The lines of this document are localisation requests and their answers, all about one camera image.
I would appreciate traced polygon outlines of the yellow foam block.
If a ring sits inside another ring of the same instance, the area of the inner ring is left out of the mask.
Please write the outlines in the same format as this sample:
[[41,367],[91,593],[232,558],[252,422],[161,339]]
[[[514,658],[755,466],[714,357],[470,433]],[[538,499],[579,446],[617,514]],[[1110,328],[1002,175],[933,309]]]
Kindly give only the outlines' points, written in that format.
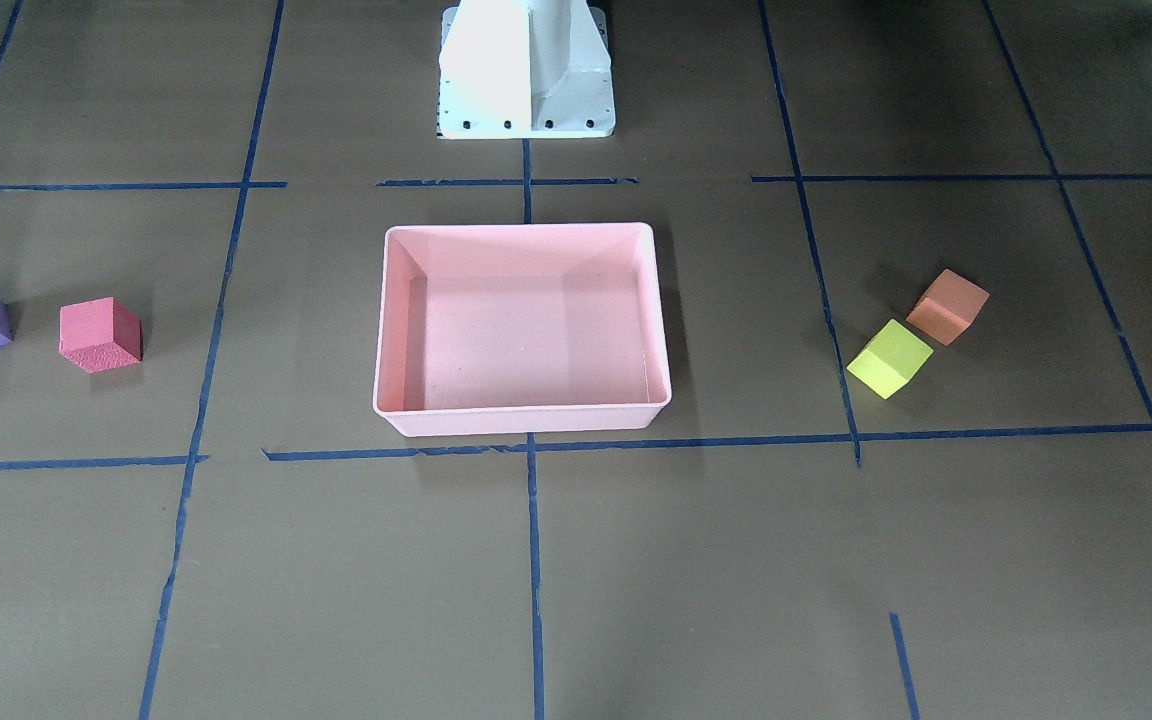
[[890,319],[846,365],[846,372],[887,400],[908,386],[932,355],[933,348],[927,342],[904,324]]

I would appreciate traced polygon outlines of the pink plastic bin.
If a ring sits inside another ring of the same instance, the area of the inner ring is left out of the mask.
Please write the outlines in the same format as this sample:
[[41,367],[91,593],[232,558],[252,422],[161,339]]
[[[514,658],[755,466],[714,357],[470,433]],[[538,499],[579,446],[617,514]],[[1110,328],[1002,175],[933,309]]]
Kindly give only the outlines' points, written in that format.
[[644,429],[672,397],[647,223],[385,233],[372,409],[402,435]]

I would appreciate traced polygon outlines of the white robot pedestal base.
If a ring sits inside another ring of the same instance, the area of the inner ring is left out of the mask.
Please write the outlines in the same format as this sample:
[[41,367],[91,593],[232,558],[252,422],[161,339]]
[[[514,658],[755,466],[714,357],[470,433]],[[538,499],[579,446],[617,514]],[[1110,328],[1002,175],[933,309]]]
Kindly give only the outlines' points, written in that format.
[[461,1],[442,14],[445,141],[604,138],[617,124],[608,20],[588,1]]

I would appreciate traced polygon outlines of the orange foam block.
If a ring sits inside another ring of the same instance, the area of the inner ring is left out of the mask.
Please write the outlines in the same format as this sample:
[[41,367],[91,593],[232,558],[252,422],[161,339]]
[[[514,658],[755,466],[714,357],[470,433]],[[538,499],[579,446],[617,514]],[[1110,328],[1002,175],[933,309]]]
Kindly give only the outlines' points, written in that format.
[[915,302],[905,320],[938,343],[950,346],[972,327],[988,300],[990,291],[954,270],[942,270]]

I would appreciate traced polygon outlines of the red foam block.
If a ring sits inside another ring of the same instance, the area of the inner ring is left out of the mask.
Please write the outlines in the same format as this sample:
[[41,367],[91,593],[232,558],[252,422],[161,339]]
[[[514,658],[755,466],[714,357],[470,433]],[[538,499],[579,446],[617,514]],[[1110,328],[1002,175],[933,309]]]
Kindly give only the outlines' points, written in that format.
[[114,297],[60,306],[58,353],[88,374],[141,364],[141,318]]

